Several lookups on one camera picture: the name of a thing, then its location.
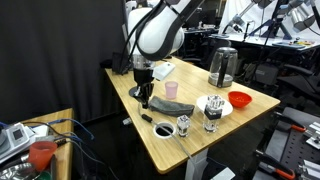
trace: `electric kettle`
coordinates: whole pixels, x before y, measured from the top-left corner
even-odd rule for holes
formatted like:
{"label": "electric kettle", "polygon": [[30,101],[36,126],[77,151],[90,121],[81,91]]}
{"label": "electric kettle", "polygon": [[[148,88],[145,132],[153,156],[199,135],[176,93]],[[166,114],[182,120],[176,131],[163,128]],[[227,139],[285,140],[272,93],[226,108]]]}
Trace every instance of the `electric kettle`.
{"label": "electric kettle", "polygon": [[209,83],[221,87],[232,84],[236,71],[238,51],[230,47],[221,47],[214,54],[210,66]]}

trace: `red object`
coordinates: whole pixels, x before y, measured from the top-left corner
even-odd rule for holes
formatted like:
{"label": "red object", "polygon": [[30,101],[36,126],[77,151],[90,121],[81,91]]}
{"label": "red object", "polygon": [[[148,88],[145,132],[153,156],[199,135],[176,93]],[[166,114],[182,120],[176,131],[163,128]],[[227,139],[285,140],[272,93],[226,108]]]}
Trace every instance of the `red object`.
{"label": "red object", "polygon": [[276,173],[278,173],[280,176],[282,176],[288,180],[293,180],[296,177],[295,173],[292,170],[291,170],[291,172],[292,172],[292,174],[288,174],[288,173],[281,171],[280,169],[276,169]]}
{"label": "red object", "polygon": [[296,125],[291,125],[291,128],[292,129],[295,129],[296,131],[299,131],[299,132],[305,132],[307,130],[307,128],[301,128],[299,126],[296,126]]}
{"label": "red object", "polygon": [[231,91],[228,93],[228,97],[232,106],[239,108],[245,107],[252,101],[250,95],[240,91]]}
{"label": "red object", "polygon": [[57,144],[54,142],[35,142],[30,146],[28,162],[32,163],[38,172],[41,172],[46,169],[56,149]]}

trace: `computer screen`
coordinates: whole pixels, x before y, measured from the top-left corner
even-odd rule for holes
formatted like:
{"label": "computer screen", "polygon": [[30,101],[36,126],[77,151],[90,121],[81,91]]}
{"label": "computer screen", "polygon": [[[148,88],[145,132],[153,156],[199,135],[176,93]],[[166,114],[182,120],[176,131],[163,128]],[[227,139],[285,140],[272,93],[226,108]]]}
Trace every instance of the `computer screen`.
{"label": "computer screen", "polygon": [[187,20],[187,22],[182,26],[183,28],[197,28],[199,26],[200,19],[200,13],[195,12],[191,15],[191,17]]}
{"label": "computer screen", "polygon": [[202,12],[201,21],[204,24],[213,24],[216,25],[216,10],[206,10]]}

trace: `pink cup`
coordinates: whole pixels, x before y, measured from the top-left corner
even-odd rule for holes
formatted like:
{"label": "pink cup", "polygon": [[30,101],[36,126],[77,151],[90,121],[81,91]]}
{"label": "pink cup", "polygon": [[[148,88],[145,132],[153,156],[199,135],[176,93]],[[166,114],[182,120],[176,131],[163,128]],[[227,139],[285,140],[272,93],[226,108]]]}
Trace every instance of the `pink cup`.
{"label": "pink cup", "polygon": [[175,81],[168,81],[166,86],[166,98],[175,99],[177,97],[178,83]]}

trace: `small table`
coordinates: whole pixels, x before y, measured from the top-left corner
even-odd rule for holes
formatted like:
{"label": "small table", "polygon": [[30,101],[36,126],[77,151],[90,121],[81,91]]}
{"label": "small table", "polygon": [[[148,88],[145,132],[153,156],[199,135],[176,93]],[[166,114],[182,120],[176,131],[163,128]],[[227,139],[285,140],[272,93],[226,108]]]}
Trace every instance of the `small table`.
{"label": "small table", "polygon": [[[227,135],[244,126],[251,120],[259,117],[267,111],[277,106],[280,101],[263,93],[250,89],[246,86],[233,82],[231,87],[217,88],[208,83],[209,72],[186,63],[182,60],[172,58],[171,63],[176,67],[164,81],[154,80],[153,95],[165,99],[165,82],[176,81],[179,83],[177,98],[173,101],[185,104],[194,104],[199,97],[209,94],[218,94],[224,99],[228,99],[228,92],[243,91],[250,94],[253,101],[245,108],[234,108],[233,112],[221,119],[219,130],[215,133],[206,133],[202,127],[203,114],[195,109],[191,119],[191,127],[188,129],[189,136],[179,138],[181,144],[192,155],[200,152],[206,152],[207,148],[217,143]],[[129,95],[129,90],[136,86],[133,79],[133,72],[125,75],[117,75],[111,69],[106,72],[114,85],[119,97],[121,98],[141,140],[155,167],[160,174],[166,174],[175,167],[188,160],[188,156],[180,149],[173,138],[160,139],[153,133],[153,127],[150,123],[141,118],[138,113],[138,101]],[[153,118],[156,123],[171,122],[176,124],[176,118],[170,117],[158,112],[143,110]]]}
{"label": "small table", "polygon": [[[44,116],[35,117],[32,119],[25,120],[23,122],[50,122],[53,120],[61,119],[61,118],[72,118],[73,111],[72,109],[66,109],[62,111],[58,111],[55,113],[47,114]],[[59,133],[64,132],[73,132],[73,122],[65,121],[58,124],[53,124],[52,128],[54,128]],[[57,166],[57,174],[56,179],[71,179],[71,164],[72,164],[72,144],[66,143],[63,146],[59,147],[54,153],[56,156],[56,166]]]}

